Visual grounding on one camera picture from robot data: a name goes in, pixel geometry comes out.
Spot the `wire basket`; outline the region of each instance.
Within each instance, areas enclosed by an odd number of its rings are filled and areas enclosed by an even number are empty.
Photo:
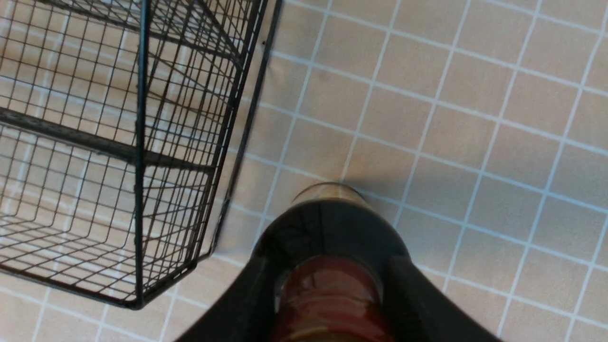
[[[139,309],[210,255],[265,9],[0,2],[0,270]]]

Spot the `metal wire rack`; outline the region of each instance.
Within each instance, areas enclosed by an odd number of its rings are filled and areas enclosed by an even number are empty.
[[[139,309],[209,256],[266,5],[0,2],[0,271]]]

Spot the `white grout line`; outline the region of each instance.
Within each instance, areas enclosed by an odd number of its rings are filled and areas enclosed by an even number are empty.
[[[519,52],[519,56],[517,57],[517,63],[515,65],[514,71],[513,71],[513,75],[511,76],[511,80],[509,82],[509,85],[507,87],[506,93],[505,93],[505,98],[503,99],[503,103],[502,106],[500,108],[500,113],[498,116],[498,122],[496,123],[496,125],[494,126],[494,131],[492,132],[492,137],[490,138],[490,143],[488,145],[488,149],[486,151],[486,154],[483,158],[483,162],[482,162],[482,167],[481,167],[481,171],[479,173],[479,176],[477,176],[477,180],[475,182],[475,186],[473,188],[473,193],[471,194],[471,199],[469,201],[469,206],[467,207],[466,213],[465,213],[465,219],[464,219],[464,225],[460,228],[460,233],[458,235],[458,240],[456,241],[456,247],[454,248],[454,253],[452,254],[452,259],[450,261],[450,266],[449,269],[447,271],[448,277],[446,278],[445,283],[443,284],[443,291],[445,292],[447,290],[447,285],[450,281],[450,276],[452,276],[452,272],[454,271],[454,266],[456,264],[456,259],[458,256],[458,251],[460,250],[460,245],[462,244],[462,239],[465,235],[465,231],[466,231],[466,224],[469,223],[469,218],[471,217],[471,212],[473,210],[473,206],[475,204],[475,198],[477,197],[477,192],[479,191],[479,187],[482,183],[482,179],[483,179],[483,173],[485,172],[487,166],[488,166],[488,161],[490,159],[490,156],[492,154],[492,149],[494,148],[494,143],[496,142],[496,137],[498,136],[498,132],[500,129],[500,121],[503,119],[503,117],[505,116],[505,111],[506,111],[506,107],[509,103],[509,99],[511,97],[511,91],[513,90],[513,85],[515,84],[515,79],[517,78],[517,73],[519,72],[520,69],[520,65],[522,64],[522,60],[523,60],[523,56],[525,55],[525,51],[526,48],[528,47],[528,43],[530,42],[530,37],[532,36],[532,32],[534,31],[534,27],[536,25],[536,19],[538,16],[538,13],[541,10],[541,5],[542,5],[542,0],[537,0],[536,3],[536,10],[534,12],[534,15],[532,17],[532,22],[530,23],[530,27],[528,28],[528,33],[526,34],[526,38],[523,41],[523,45],[522,48]]]
[[[36,341],[38,337],[38,332],[40,331],[40,327],[42,326],[42,318],[44,316],[44,309],[46,307],[46,302],[49,300],[50,295],[50,287],[46,288],[44,292],[44,299],[40,303],[40,312],[38,313],[38,320],[36,320],[36,328],[34,328],[34,333],[32,334],[32,342]]]
[[[439,271],[433,270],[432,268],[428,268],[428,267],[426,267],[424,265],[416,265],[416,267],[418,269],[420,269],[420,270],[427,271],[427,272],[435,274],[437,276],[442,276],[442,277],[446,277],[447,276],[447,274],[445,274],[443,272],[439,272]],[[503,296],[503,297],[508,297],[509,296],[508,292],[501,291],[501,290],[496,290],[495,288],[491,288],[491,287],[485,286],[483,284],[478,284],[476,282],[468,281],[468,280],[460,278],[460,277],[454,277],[454,276],[452,276],[451,278],[452,278],[452,281],[459,282],[461,284],[465,284],[465,285],[468,285],[468,286],[471,286],[471,287],[474,287],[474,288],[478,288],[480,290],[488,291],[488,292],[493,293],[495,295],[499,295],[499,296]],[[581,321],[581,322],[584,322],[584,323],[587,323],[587,324],[590,324],[590,325],[593,325],[593,326],[596,326],[596,327],[608,330],[608,324],[597,322],[597,321],[594,321],[592,319],[588,319],[588,318],[585,318],[585,317],[580,317],[580,316],[575,315],[573,313],[566,312],[566,311],[563,311],[563,310],[559,310],[559,309],[556,309],[554,307],[550,307],[549,305],[543,304],[541,302],[532,301],[530,299],[523,298],[523,297],[520,297],[520,296],[513,296],[513,299],[516,300],[516,301],[518,301],[518,302],[530,305],[532,307],[536,307],[536,308],[539,308],[539,309],[542,309],[542,310],[546,310],[546,311],[555,313],[555,314],[560,315],[560,316],[565,316],[565,317],[568,317],[568,318],[576,320],[576,321]]]
[[[179,291],[179,283],[177,283],[173,289],[173,293],[169,296],[171,297],[171,303],[169,303],[169,310],[167,312],[167,316],[165,317],[165,322],[162,325],[161,335],[158,338],[159,342],[162,342],[165,339],[165,335],[167,334],[167,327],[169,326],[169,320],[171,318],[171,314],[173,313],[173,307],[175,306],[175,299],[178,297]]]
[[[443,68],[443,73],[441,75],[441,79],[439,81],[439,85],[437,86],[437,91],[435,93],[434,103],[431,106],[429,116],[427,117],[426,123],[424,125],[424,130],[422,132],[422,137],[418,143],[418,148],[416,150],[414,162],[412,164],[412,169],[410,170],[410,174],[407,177],[406,188],[403,191],[403,196],[401,197],[401,202],[399,203],[399,208],[397,210],[397,214],[395,215],[395,219],[393,221],[393,227],[397,227],[399,223],[399,219],[401,218],[401,213],[403,213],[403,208],[407,200],[407,195],[409,193],[410,188],[412,187],[413,177],[416,172],[416,167],[418,166],[418,161],[420,160],[420,156],[422,154],[422,148],[424,146],[424,141],[426,140],[426,135],[429,131],[430,123],[433,119],[433,114],[435,114],[435,110],[437,109],[437,100],[441,95],[441,90],[443,89],[443,84],[447,77],[447,72],[450,68],[450,64],[452,63],[452,58],[454,57],[454,50],[456,45],[458,44],[458,40],[460,39],[460,33],[462,32],[462,28],[465,26],[465,21],[467,14],[469,13],[469,8],[471,7],[471,0],[467,0],[465,9],[463,10],[462,17],[460,18],[460,23],[458,24],[458,29],[456,30],[456,34],[454,35],[454,40],[452,42],[452,47],[450,49],[450,53],[447,56],[446,65]]]
[[[13,296],[13,297],[21,298],[21,299],[26,300],[26,301],[33,302],[35,304],[42,305],[42,303],[43,303],[39,299],[33,298],[31,296],[28,296],[28,295],[24,295],[24,294],[22,294],[20,292],[17,292],[17,291],[8,289],[8,288],[4,288],[1,285],[0,285],[0,292],[6,293],[7,295],[10,295],[10,296]],[[192,300],[190,298],[186,298],[186,297],[183,297],[183,296],[176,295],[176,299],[179,299],[180,301],[188,302],[189,304],[192,304],[192,305],[204,308],[204,309],[208,309],[209,308],[209,305],[207,305],[205,303],[197,302],[195,300]],[[52,310],[59,311],[61,313],[65,313],[67,315],[74,316],[76,318],[80,318],[83,321],[87,321],[87,322],[90,322],[90,323],[101,325],[103,328],[107,328],[109,330],[120,332],[120,333],[122,333],[124,335],[127,335],[127,336],[131,337],[131,338],[135,338],[135,339],[142,340],[142,341],[156,342],[155,340],[151,340],[149,338],[140,336],[140,335],[138,335],[136,333],[132,333],[132,332],[130,332],[128,330],[125,330],[125,329],[122,329],[122,328],[119,328],[119,327],[114,327],[114,326],[111,326],[109,324],[103,324],[101,321],[98,321],[98,320],[96,320],[94,318],[85,316],[85,315],[83,315],[81,313],[78,313],[78,312],[75,312],[75,311],[71,311],[71,310],[66,309],[64,307],[59,307],[59,306],[56,306],[56,305],[53,305],[53,304],[47,304],[47,306],[48,306],[48,308],[50,308]]]
[[[574,317],[570,319],[570,324],[568,325],[568,330],[566,331],[565,342],[570,341],[570,336],[572,335],[572,329],[574,329],[574,323],[576,322],[576,316],[578,316],[578,312],[581,309],[582,299],[585,297],[585,291],[587,291],[587,286],[589,284],[589,279],[591,278],[591,273],[593,273],[593,266],[595,262],[598,260],[599,252],[602,248],[602,242],[604,241],[604,236],[606,236],[606,228],[608,227],[608,216],[604,221],[604,226],[602,227],[601,233],[599,234],[598,243],[595,246],[595,250],[593,252],[593,257],[591,258],[591,265],[589,265],[589,269],[587,270],[587,274],[585,274],[585,279],[582,282],[581,292],[578,295],[578,299],[576,300],[576,305],[574,308]]]
[[[375,82],[378,78],[378,73],[380,72],[380,67],[382,66],[382,59],[384,58],[384,53],[386,52],[386,47],[389,45],[390,39],[390,31],[393,29],[395,25],[395,21],[397,20],[397,14],[399,13],[399,6],[401,5],[401,0],[397,0],[395,2],[395,8],[393,9],[393,15],[390,18],[389,30],[386,31],[386,36],[384,37],[384,42],[382,43],[382,48],[380,49],[380,54],[378,55],[378,61],[376,62],[376,68],[374,69],[374,73],[371,77],[371,81]],[[357,143],[357,138],[359,131],[361,131],[361,126],[363,126],[363,120],[365,119],[365,114],[367,112],[367,107],[370,104],[371,94],[374,90],[374,86],[370,85],[367,91],[367,95],[365,96],[365,101],[363,102],[363,108],[361,109],[361,115],[359,115],[359,121],[357,122],[357,127],[355,129],[355,134],[353,137],[353,141],[350,144],[350,148],[348,149],[348,155],[346,157],[346,161],[344,162],[344,166],[342,168],[342,174],[340,175],[340,183],[344,182],[344,178],[346,178],[346,174],[348,172],[348,166],[350,165],[350,159],[353,157],[354,146]]]
[[[326,11],[329,11],[329,9],[331,8],[332,1],[333,0],[329,0],[327,2]],[[319,46],[321,45],[321,39],[323,37],[323,32],[325,31],[325,24],[327,23],[328,17],[329,17],[329,14],[326,12],[323,15],[323,21],[321,22],[321,27],[319,28],[319,33],[317,34],[317,40],[314,43],[314,48],[313,48],[313,52],[311,54],[311,59],[310,59],[311,62],[314,62],[314,59],[317,57],[317,53],[319,52]],[[300,108],[302,107],[302,102],[304,101],[304,93],[306,92],[306,88],[308,87],[308,80],[310,79],[310,75],[312,74],[312,72],[313,72],[313,67],[311,65],[309,65],[308,69],[306,71],[306,77],[304,78],[304,83],[302,84],[302,90],[300,91],[300,97],[298,98],[298,103],[295,107],[296,113],[299,113]],[[266,204],[264,205],[264,212],[263,212],[264,217],[268,215],[268,210],[270,210],[270,204],[272,202],[272,196],[274,194],[274,189],[277,186],[278,177],[279,177],[279,174],[281,173],[281,169],[282,169],[283,161],[285,160],[285,156],[287,155],[287,150],[289,148],[289,142],[291,140],[291,135],[294,131],[296,121],[297,121],[297,118],[295,116],[292,117],[291,123],[289,125],[289,130],[287,132],[287,137],[285,138],[285,143],[283,144],[283,150],[281,151],[281,157],[278,160],[277,170],[274,173],[274,177],[272,179],[270,190],[268,191],[268,197],[266,199]],[[256,244],[257,240],[259,239],[263,228],[264,228],[264,220],[260,220],[260,224],[258,225],[257,232],[255,233],[255,239],[254,239],[253,244],[251,245],[250,250],[253,250],[254,245]]]
[[[604,31],[604,29],[606,28],[606,21],[608,20],[608,6],[606,7],[606,9],[604,10],[604,19],[602,21],[602,32]],[[561,158],[562,152],[564,151],[564,145],[565,145],[565,140],[566,137],[568,136],[568,133],[570,131],[570,127],[572,126],[572,122],[574,121],[574,116],[576,114],[576,110],[578,109],[578,103],[581,99],[582,96],[582,87],[585,85],[586,81],[587,81],[587,77],[589,76],[589,71],[591,70],[591,66],[593,64],[593,59],[595,58],[595,54],[597,53],[599,46],[602,42],[602,36],[598,36],[598,39],[595,43],[595,46],[593,47],[593,50],[591,51],[591,54],[589,55],[589,60],[587,61],[587,66],[585,67],[585,71],[583,73],[582,76],[582,80],[581,80],[581,86],[578,89],[578,92],[576,94],[576,99],[574,101],[574,104],[572,105],[572,110],[570,112],[570,116],[568,117],[568,122],[566,123],[566,128],[564,130],[564,134],[562,135],[562,139],[561,142],[559,143],[559,148],[558,148],[558,152],[555,156],[555,159],[553,160],[553,165],[551,167],[551,172],[549,173],[549,177],[547,179],[547,184],[545,186],[545,189],[543,190],[543,194],[541,197],[541,202],[538,205],[538,210],[536,211],[536,216],[534,218],[534,222],[532,224],[532,229],[530,230],[530,235],[528,236],[528,241],[525,245],[525,248],[523,250],[523,254],[521,257],[521,260],[517,266],[517,271],[515,273],[515,278],[513,280],[513,284],[511,286],[511,291],[509,293],[509,297],[506,301],[506,306],[505,306],[505,310],[503,312],[503,316],[500,320],[500,325],[499,325],[499,329],[498,329],[498,333],[497,336],[500,337],[500,334],[502,333],[502,328],[505,324],[505,319],[506,319],[506,314],[509,310],[509,306],[511,305],[511,301],[512,298],[514,296],[514,292],[515,289],[517,288],[517,284],[519,282],[519,278],[520,275],[522,273],[522,269],[523,269],[523,265],[526,261],[526,258],[528,256],[528,252],[530,250],[530,246],[532,245],[532,240],[534,239],[534,234],[536,233],[536,228],[538,227],[538,222],[540,220],[541,217],[541,213],[542,210],[545,206],[545,202],[547,200],[547,195],[549,193],[549,189],[551,188],[551,184],[553,183],[553,178],[555,176],[555,172],[558,168],[558,164],[559,164],[559,160]]]
[[[251,155],[251,154],[248,154],[248,153],[246,153],[246,156],[248,158],[251,157],[253,159],[256,159],[256,160],[258,160],[260,162],[263,162],[263,163],[265,163],[267,165],[278,167],[278,164],[276,162],[274,162],[274,161],[263,159],[261,157],[257,157],[255,155]],[[306,177],[309,177],[309,178],[314,178],[316,180],[323,181],[323,182],[331,181],[328,178],[324,178],[324,177],[315,175],[315,174],[310,173],[310,172],[302,171],[300,169],[296,169],[295,167],[291,167],[291,166],[283,165],[282,169],[290,171],[290,172],[293,172],[293,173],[297,173],[299,175],[303,175],[303,176],[306,176]],[[523,184],[519,184],[517,182],[511,181],[511,180],[508,180],[506,178],[502,178],[502,177],[499,177],[499,176],[494,176],[492,174],[485,173],[484,176],[488,177],[490,179],[495,179],[495,180],[498,180],[498,181],[506,182],[508,184],[512,184],[513,186],[523,186]],[[382,200],[382,201],[384,201],[386,203],[390,203],[390,204],[396,206],[397,208],[399,208],[399,207],[402,206],[404,209],[410,209],[412,211],[419,212],[421,214],[424,214],[424,215],[427,215],[427,216],[430,216],[430,217],[434,217],[434,218],[437,218],[439,220],[452,223],[454,225],[465,226],[468,229],[473,229],[475,231],[482,232],[482,233],[487,234],[487,235],[498,237],[500,239],[503,239],[503,240],[506,240],[506,241],[509,241],[509,242],[513,242],[513,243],[516,243],[516,244],[521,245],[521,246],[525,246],[527,244],[526,240],[519,240],[519,239],[516,239],[514,237],[511,237],[511,236],[508,236],[508,235],[505,235],[505,234],[502,234],[502,233],[499,233],[499,232],[495,232],[495,231],[490,230],[488,228],[479,227],[479,226],[476,226],[476,225],[472,225],[470,223],[465,223],[462,220],[457,220],[455,218],[451,218],[451,217],[448,217],[448,216],[445,216],[445,215],[437,214],[436,212],[428,211],[426,209],[413,206],[411,204],[403,204],[402,205],[401,202],[399,202],[399,201],[396,201],[396,200],[394,200],[392,198],[384,197],[384,196],[381,196],[381,195],[378,195],[378,194],[374,194],[373,192],[369,192],[369,191],[367,191],[365,189],[358,189],[357,188],[356,190],[358,192],[360,192],[362,195]],[[540,190],[540,189],[533,189],[533,190],[535,190],[535,192],[537,192],[539,194],[542,193],[542,190]],[[548,196],[556,198],[556,199],[559,199],[559,200],[562,200],[562,201],[567,201],[567,202],[569,202],[571,204],[574,204],[574,205],[583,206],[584,208],[588,208],[590,210],[602,212],[603,214],[607,214],[608,215],[608,209],[590,207],[589,205],[585,205],[584,203],[579,203],[576,200],[572,200],[571,198],[560,197],[560,196],[557,196],[555,194],[548,194]],[[273,219],[275,219],[275,217],[273,217],[271,215],[263,215],[262,213],[253,212],[253,211],[248,210],[248,209],[245,209],[245,210],[247,210],[250,213],[254,213],[252,215],[255,215],[256,217],[261,217],[263,220],[273,220]],[[531,245],[530,248],[532,248],[534,250],[542,251],[542,252],[545,252],[547,254],[551,254],[551,255],[557,256],[557,257],[561,257],[563,259],[567,259],[567,260],[570,260],[572,262],[580,263],[582,265],[586,265],[586,266],[590,265],[590,262],[588,260],[579,259],[579,258],[576,258],[576,257],[573,257],[573,256],[569,256],[568,254],[561,253],[561,252],[558,252],[558,251],[554,251],[554,250],[551,250],[551,249],[543,247],[543,246]],[[243,263],[236,262],[236,261],[233,261],[233,260],[231,261],[227,257],[220,257],[219,255],[215,255],[215,254],[214,254],[214,256],[217,257],[217,258],[219,258],[219,259],[221,259],[221,260],[226,260],[228,262],[231,262],[234,265],[241,266],[241,267],[244,266]],[[597,268],[597,269],[599,269],[599,270],[603,270],[603,271],[608,272],[608,267],[601,266],[601,265],[594,265],[594,267]]]

